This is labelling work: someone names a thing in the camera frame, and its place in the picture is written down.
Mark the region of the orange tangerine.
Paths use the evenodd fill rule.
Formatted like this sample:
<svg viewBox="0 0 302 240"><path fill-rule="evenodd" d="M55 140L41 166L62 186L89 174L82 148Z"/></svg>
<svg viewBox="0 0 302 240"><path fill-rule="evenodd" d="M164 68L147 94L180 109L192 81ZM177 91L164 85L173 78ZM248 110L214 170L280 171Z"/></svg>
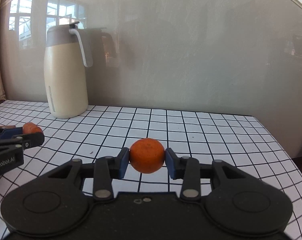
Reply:
<svg viewBox="0 0 302 240"><path fill-rule="evenodd" d="M139 139L129 150L131 166L140 173L151 174L158 171L165 162L163 145L152 138Z"/></svg>

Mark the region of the black white grid tablecloth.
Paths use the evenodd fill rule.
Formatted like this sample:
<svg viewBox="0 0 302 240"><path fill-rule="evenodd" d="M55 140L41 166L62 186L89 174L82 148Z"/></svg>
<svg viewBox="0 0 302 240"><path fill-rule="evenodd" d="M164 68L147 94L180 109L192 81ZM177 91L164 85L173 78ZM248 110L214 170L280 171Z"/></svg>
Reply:
<svg viewBox="0 0 302 240"><path fill-rule="evenodd" d="M153 138L179 156L201 163L223 160L286 193L293 203L286 233L302 239L302 173L253 116L96 105L74 118L59 119L46 102L0 104L0 125L28 122L41 127L45 141L26 150L23 165L0 178L0 208L11 190L71 159L93 163L118 155L140 138ZM7 234L0 211L0 239Z"/></svg>

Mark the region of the cream thermos jug grey lid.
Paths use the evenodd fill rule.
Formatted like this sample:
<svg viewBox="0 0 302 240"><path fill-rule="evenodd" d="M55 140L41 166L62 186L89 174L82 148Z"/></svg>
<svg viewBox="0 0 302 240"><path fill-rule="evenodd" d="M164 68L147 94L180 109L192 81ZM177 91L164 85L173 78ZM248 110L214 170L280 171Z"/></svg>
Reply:
<svg viewBox="0 0 302 240"><path fill-rule="evenodd" d="M47 31L44 52L44 84L50 112L66 119L88 107L85 68L93 66L90 42L78 22L57 25Z"/></svg>

